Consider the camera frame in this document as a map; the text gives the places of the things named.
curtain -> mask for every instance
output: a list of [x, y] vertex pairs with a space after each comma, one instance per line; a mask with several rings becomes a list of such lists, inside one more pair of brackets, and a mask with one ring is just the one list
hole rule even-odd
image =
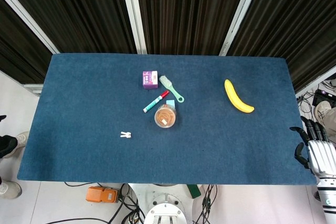
[[149, 54], [218, 55], [239, 0], [139, 0]]
[[19, 0], [61, 52], [136, 53], [124, 0]]
[[0, 0], [0, 71], [21, 83], [43, 83], [50, 51]]
[[285, 58], [299, 91], [336, 65], [336, 0], [253, 0], [228, 55]]

black cable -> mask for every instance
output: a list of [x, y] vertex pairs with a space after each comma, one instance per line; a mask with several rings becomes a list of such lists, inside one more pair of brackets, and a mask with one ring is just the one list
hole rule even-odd
[[58, 220], [58, 221], [48, 222], [46, 224], [55, 224], [55, 223], [61, 223], [61, 222], [66, 222], [66, 221], [73, 221], [73, 220], [97, 220], [97, 221], [101, 221], [101, 222], [104, 222], [104, 223], [108, 223], [105, 220], [101, 220], [101, 219], [97, 219], [97, 218], [75, 218], [75, 219], [66, 219], [66, 220]]
[[[311, 98], [311, 97], [313, 97], [315, 95], [315, 93], [313, 93], [313, 92], [306, 92], [306, 93], [304, 93], [303, 95], [302, 95], [302, 99], [301, 99], [301, 101], [300, 101], [300, 103], [299, 103], [299, 105], [298, 105], [298, 107], [300, 108], [300, 110], [304, 113], [304, 114], [309, 114], [310, 115], [310, 119], [314, 119], [314, 117], [313, 117], [313, 109], [312, 109], [312, 105], [310, 104], [310, 102], [309, 102], [309, 98]], [[302, 107], [302, 104], [303, 103], [305, 103], [305, 104], [307, 104], [308, 105], [308, 111], [306, 111], [306, 110], [304, 110], [303, 109], [303, 107]]]
[[122, 206], [124, 204], [124, 201], [125, 201], [125, 197], [122, 198], [120, 206], [118, 207], [118, 209], [116, 210], [116, 212], [114, 213], [112, 218], [109, 220], [108, 224], [111, 224], [113, 222], [113, 220], [116, 218], [117, 214], [119, 213], [120, 209], [122, 208]]
[[124, 217], [124, 219], [121, 221], [121, 224], [126, 224], [127, 219], [128, 219], [128, 221], [129, 221], [130, 224], [136, 224], [136, 223], [138, 223], [138, 221], [140, 221], [140, 222], [143, 224], [143, 221], [142, 221], [142, 219], [141, 219], [140, 213], [141, 213], [143, 219], [145, 219], [145, 214], [143, 213], [143, 211], [142, 211], [142, 210], [140, 209], [140, 207], [139, 207], [139, 201], [136, 200], [136, 202], [135, 202], [135, 201], [132, 199], [132, 197], [130, 197], [129, 195], [125, 195], [125, 198], [128, 198], [128, 199], [133, 203], [133, 205], [131, 205], [131, 204], [126, 204], [126, 203], [124, 202], [124, 205], [125, 205], [128, 209], [130, 209], [131, 212], [128, 213], [128, 214]]
[[98, 182], [88, 182], [88, 183], [83, 183], [83, 184], [79, 184], [79, 185], [70, 185], [67, 182], [64, 182], [64, 184], [66, 184], [67, 186], [70, 186], [70, 187], [84, 186], [84, 185], [90, 185], [90, 184], [98, 184], [99, 186], [103, 187]]
[[[214, 197], [214, 200], [211, 201], [211, 192], [213, 190], [213, 188], [216, 187], [216, 194], [215, 194], [215, 197]], [[201, 219], [201, 217], [203, 218], [202, 221], [202, 224], [210, 224], [209, 222], [209, 215], [210, 215], [210, 209], [211, 209], [211, 206], [213, 205], [213, 203], [215, 202], [216, 198], [217, 198], [217, 193], [218, 193], [218, 188], [217, 188], [217, 185], [209, 185], [206, 192], [205, 192], [205, 196], [203, 198], [203, 202], [202, 202], [202, 211], [201, 211], [201, 214], [199, 215], [198, 219], [196, 221], [193, 221], [194, 224], [201, 224], [199, 223], [198, 221]]]
[[129, 184], [122, 184], [121, 187], [120, 187], [120, 195], [122, 195], [122, 189], [124, 188], [124, 186], [127, 185], [128, 186], [128, 190], [127, 190], [127, 193], [126, 195], [128, 195], [130, 193], [130, 190], [131, 190], [131, 187]]
[[326, 89], [329, 89], [329, 90], [331, 90], [331, 91], [335, 91], [334, 89], [336, 88], [336, 87], [334, 87], [333, 85], [331, 85], [330, 83], [327, 83], [326, 81], [322, 81], [321, 82], [321, 84], [326, 88]]

sneaker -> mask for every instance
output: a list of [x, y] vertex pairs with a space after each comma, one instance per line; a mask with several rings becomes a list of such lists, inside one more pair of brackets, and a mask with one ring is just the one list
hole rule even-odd
[[20, 185], [12, 181], [4, 181], [0, 178], [0, 198], [15, 199], [22, 194]]
[[7, 155], [5, 155], [4, 157], [10, 157], [10, 156], [12, 156], [15, 153], [15, 151], [18, 148], [26, 146], [27, 140], [28, 140], [28, 136], [29, 136], [29, 131], [26, 131], [26, 132], [21, 133], [20, 135], [17, 135], [15, 137], [16, 140], [17, 140], [16, 147], [10, 153], [8, 153]]
[[327, 101], [320, 102], [315, 107], [315, 110], [314, 110], [315, 118], [323, 126], [325, 126], [323, 123], [323, 118], [329, 112], [329, 110], [331, 110], [331, 105]]

banana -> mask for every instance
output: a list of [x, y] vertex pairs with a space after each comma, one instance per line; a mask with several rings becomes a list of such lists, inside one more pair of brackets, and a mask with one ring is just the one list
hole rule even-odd
[[227, 79], [225, 80], [224, 87], [226, 94], [234, 107], [245, 113], [251, 113], [254, 110], [254, 107], [242, 102], [242, 100], [238, 97], [235, 88], [233, 87], [232, 83], [229, 80]]

orange device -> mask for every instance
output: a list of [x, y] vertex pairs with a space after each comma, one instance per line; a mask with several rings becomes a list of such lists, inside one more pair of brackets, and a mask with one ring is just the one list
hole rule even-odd
[[90, 202], [118, 202], [118, 190], [100, 186], [91, 186], [86, 193], [86, 200]]

